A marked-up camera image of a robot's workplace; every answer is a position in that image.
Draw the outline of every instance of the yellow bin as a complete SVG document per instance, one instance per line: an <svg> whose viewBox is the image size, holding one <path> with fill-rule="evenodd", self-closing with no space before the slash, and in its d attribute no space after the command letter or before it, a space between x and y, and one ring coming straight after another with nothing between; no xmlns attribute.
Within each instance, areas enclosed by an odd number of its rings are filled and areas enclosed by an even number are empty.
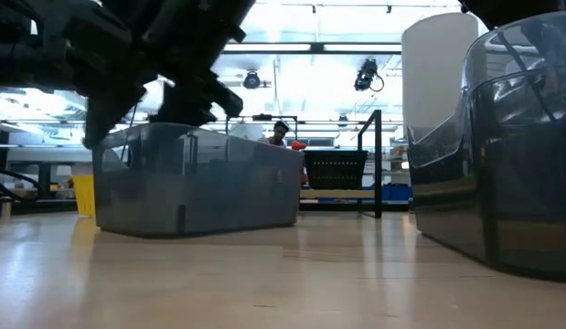
<svg viewBox="0 0 566 329"><path fill-rule="evenodd" d="M95 218L96 205L93 194L93 175L73 176L73 189L80 215Z"/></svg>

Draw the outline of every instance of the ceiling light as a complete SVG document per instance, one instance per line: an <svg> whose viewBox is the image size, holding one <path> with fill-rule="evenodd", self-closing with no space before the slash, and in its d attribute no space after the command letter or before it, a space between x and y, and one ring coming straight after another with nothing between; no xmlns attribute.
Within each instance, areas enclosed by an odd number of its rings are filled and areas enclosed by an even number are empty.
<svg viewBox="0 0 566 329"><path fill-rule="evenodd" d="M324 51L347 51L347 52L402 52L402 45L359 45L359 44L337 44L324 45Z"/></svg>
<svg viewBox="0 0 566 329"><path fill-rule="evenodd" d="M224 51L309 51L309 44L228 44Z"/></svg>

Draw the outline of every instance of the black wire basket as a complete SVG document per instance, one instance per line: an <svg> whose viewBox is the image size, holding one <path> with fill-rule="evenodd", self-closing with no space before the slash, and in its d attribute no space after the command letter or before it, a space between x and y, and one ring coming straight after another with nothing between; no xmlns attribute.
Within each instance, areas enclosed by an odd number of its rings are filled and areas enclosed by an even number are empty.
<svg viewBox="0 0 566 329"><path fill-rule="evenodd" d="M361 189L368 151L304 151L313 189Z"/></svg>

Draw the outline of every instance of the light wood floor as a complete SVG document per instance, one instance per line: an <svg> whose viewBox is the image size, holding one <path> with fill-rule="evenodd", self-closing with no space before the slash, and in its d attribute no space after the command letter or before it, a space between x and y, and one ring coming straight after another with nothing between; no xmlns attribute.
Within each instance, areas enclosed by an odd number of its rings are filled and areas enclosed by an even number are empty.
<svg viewBox="0 0 566 329"><path fill-rule="evenodd" d="M491 271L381 221L151 241L70 214L0 224L0 329L566 328L566 285Z"/></svg>

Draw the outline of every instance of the person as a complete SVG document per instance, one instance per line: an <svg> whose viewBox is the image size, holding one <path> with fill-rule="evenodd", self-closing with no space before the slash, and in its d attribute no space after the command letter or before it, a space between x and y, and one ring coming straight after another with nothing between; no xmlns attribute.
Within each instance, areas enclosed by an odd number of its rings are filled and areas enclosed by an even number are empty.
<svg viewBox="0 0 566 329"><path fill-rule="evenodd" d="M289 132L289 126L282 121L278 121L274 124L274 134L272 137L262 137L259 142L269 143L270 145L286 147L284 144L284 136Z"/></svg>

